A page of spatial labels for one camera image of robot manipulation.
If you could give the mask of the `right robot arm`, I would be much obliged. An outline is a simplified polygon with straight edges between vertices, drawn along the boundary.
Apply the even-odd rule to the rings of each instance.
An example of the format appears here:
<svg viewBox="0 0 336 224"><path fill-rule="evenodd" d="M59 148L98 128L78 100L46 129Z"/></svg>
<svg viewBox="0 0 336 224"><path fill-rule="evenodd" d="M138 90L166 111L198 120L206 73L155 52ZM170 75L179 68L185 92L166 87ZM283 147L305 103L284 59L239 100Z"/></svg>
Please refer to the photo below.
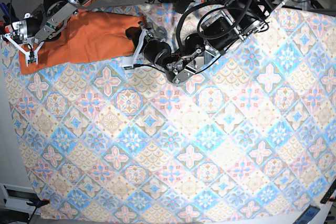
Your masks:
<svg viewBox="0 0 336 224"><path fill-rule="evenodd" d="M45 42L61 36L73 15L88 9L92 0L44 0L32 13L14 19L7 11L9 25L1 28L1 41L12 44L25 59L25 64L38 63L38 52Z"/></svg>

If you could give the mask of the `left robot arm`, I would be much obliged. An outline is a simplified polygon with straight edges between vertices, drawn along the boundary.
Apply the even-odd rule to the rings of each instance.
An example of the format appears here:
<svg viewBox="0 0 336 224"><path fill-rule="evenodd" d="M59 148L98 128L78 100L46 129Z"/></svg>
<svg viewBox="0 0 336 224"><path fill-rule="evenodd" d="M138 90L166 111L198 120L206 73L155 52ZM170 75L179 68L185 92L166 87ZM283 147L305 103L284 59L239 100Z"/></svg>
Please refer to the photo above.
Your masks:
<svg viewBox="0 0 336 224"><path fill-rule="evenodd" d="M193 0L178 0L181 14L173 50L150 25L139 22L126 31L135 51L122 59L125 73L142 67L153 68L175 85L208 69L237 41L266 31L266 19L280 0L204 0L191 6Z"/></svg>

